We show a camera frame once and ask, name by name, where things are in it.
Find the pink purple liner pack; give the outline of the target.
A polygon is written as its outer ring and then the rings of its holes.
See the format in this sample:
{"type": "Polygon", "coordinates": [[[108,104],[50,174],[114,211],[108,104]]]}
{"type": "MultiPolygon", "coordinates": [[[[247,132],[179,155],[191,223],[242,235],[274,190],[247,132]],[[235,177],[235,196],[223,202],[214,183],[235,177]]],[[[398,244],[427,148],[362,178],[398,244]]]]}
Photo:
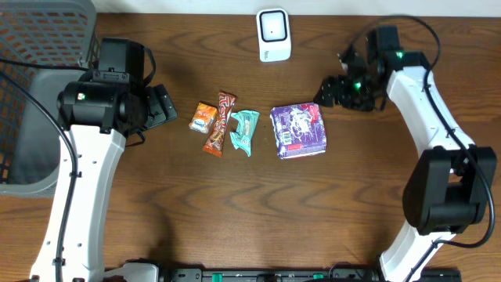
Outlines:
{"type": "Polygon", "coordinates": [[[270,118],[280,159],[326,152],[326,130],[318,104],[273,107],[270,118]]]}

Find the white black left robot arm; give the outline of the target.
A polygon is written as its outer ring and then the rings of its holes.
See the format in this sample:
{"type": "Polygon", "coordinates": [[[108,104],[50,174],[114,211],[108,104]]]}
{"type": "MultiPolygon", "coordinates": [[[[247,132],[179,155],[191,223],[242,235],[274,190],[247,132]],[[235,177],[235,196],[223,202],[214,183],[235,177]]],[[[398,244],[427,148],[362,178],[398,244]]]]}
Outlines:
{"type": "Polygon", "coordinates": [[[59,172],[44,243],[32,281],[160,281],[147,259],[108,270],[103,242],[110,190],[126,140],[177,117],[167,89],[144,73],[150,49],[105,38],[98,66],[68,83],[50,121],[60,140],[59,172]]]}

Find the white barcode scanner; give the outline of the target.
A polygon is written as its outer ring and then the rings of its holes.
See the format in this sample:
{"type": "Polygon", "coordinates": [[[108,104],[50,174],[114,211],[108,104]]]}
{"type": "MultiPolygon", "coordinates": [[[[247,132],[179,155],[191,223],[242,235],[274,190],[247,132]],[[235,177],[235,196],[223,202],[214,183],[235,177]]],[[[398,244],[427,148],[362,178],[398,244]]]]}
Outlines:
{"type": "Polygon", "coordinates": [[[263,9],[256,15],[260,61],[288,60],[292,52],[288,13],[281,8],[263,9]]]}

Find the orange white tissue pack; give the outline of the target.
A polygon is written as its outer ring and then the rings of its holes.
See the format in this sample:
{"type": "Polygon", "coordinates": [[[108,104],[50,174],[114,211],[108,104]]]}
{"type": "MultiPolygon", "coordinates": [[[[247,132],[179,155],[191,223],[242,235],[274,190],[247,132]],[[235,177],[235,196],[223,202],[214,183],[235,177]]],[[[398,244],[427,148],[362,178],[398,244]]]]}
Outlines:
{"type": "Polygon", "coordinates": [[[198,103],[195,114],[189,123],[189,128],[193,131],[208,133],[217,112],[216,107],[205,103],[198,103]]]}

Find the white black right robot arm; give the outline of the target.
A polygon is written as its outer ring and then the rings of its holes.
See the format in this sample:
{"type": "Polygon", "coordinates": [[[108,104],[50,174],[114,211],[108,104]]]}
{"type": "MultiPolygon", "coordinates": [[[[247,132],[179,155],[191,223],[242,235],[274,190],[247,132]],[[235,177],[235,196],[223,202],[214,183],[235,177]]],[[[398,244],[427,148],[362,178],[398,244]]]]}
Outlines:
{"type": "Polygon", "coordinates": [[[432,74],[434,61],[401,47],[398,29],[365,29],[366,54],[349,46],[339,59],[344,74],[329,76],[314,100],[324,107],[381,110],[392,102],[415,143],[418,162],[405,186],[405,222],[379,257],[377,278],[417,281],[438,249],[454,245],[467,227],[488,220],[481,242],[491,237],[496,212],[491,186],[496,154],[478,146],[456,123],[432,74]]]}

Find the orange Top chocolate bar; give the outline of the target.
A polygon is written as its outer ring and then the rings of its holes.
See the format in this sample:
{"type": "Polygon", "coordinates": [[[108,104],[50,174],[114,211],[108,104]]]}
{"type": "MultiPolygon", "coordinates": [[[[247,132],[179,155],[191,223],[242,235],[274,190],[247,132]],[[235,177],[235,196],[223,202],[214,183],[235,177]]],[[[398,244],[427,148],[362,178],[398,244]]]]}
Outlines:
{"type": "Polygon", "coordinates": [[[233,94],[223,91],[219,92],[218,115],[216,117],[212,133],[203,147],[204,151],[213,154],[216,157],[222,156],[225,131],[235,102],[236,97],[233,94]]]}

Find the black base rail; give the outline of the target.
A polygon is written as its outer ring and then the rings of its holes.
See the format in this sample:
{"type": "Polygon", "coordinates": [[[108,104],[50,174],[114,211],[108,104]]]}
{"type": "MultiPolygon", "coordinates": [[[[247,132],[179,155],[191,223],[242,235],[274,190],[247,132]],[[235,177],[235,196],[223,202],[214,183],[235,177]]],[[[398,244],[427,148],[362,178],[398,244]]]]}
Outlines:
{"type": "Polygon", "coordinates": [[[375,269],[344,266],[334,270],[165,270],[163,282],[304,282],[304,281],[382,281],[375,269]]]}

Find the grey plastic basket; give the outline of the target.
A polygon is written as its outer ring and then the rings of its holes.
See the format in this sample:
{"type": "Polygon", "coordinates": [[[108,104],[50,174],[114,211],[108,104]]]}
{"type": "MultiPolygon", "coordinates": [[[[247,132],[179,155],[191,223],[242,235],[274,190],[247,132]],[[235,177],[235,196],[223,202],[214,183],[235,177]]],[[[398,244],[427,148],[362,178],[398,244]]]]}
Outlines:
{"type": "Polygon", "coordinates": [[[24,95],[53,117],[56,99],[99,57],[89,0],[1,3],[1,193],[52,197],[59,134],[24,95]]]}

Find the teal snack wrapper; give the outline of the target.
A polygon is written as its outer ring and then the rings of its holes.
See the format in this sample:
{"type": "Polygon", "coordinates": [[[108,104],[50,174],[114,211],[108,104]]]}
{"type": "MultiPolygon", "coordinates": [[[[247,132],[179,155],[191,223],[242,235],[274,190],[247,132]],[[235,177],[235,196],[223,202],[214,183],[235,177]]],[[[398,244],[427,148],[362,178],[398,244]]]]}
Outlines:
{"type": "Polygon", "coordinates": [[[254,110],[242,110],[232,113],[231,117],[238,121],[235,132],[230,132],[232,145],[236,150],[243,150],[248,157],[251,156],[251,140],[257,127],[260,113],[254,110]]]}

